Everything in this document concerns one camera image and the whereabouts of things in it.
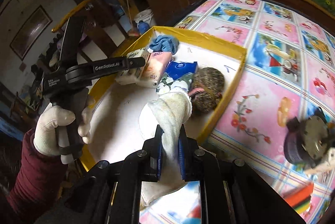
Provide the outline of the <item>left red sleeve forearm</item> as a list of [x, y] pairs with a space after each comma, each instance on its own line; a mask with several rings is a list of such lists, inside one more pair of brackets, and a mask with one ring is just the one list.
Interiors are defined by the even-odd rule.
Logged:
[[14, 213], [35, 219], [49, 210], [68, 169], [59, 156], [42, 155], [33, 145], [34, 131], [23, 138], [21, 168], [7, 201]]

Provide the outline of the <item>left white gloved hand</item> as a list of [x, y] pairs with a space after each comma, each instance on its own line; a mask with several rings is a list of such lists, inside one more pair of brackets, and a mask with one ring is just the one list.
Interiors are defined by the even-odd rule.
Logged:
[[[94, 103], [95, 100], [88, 96], [85, 108], [81, 113], [82, 122], [80, 122], [77, 130], [78, 135], [86, 145], [92, 140], [90, 122], [93, 111], [90, 106]], [[76, 116], [72, 111], [63, 109], [60, 106], [52, 106], [50, 103], [37, 121], [33, 138], [35, 149], [45, 156], [59, 156], [60, 152], [56, 140], [56, 129], [70, 125], [75, 121], [75, 118]]]

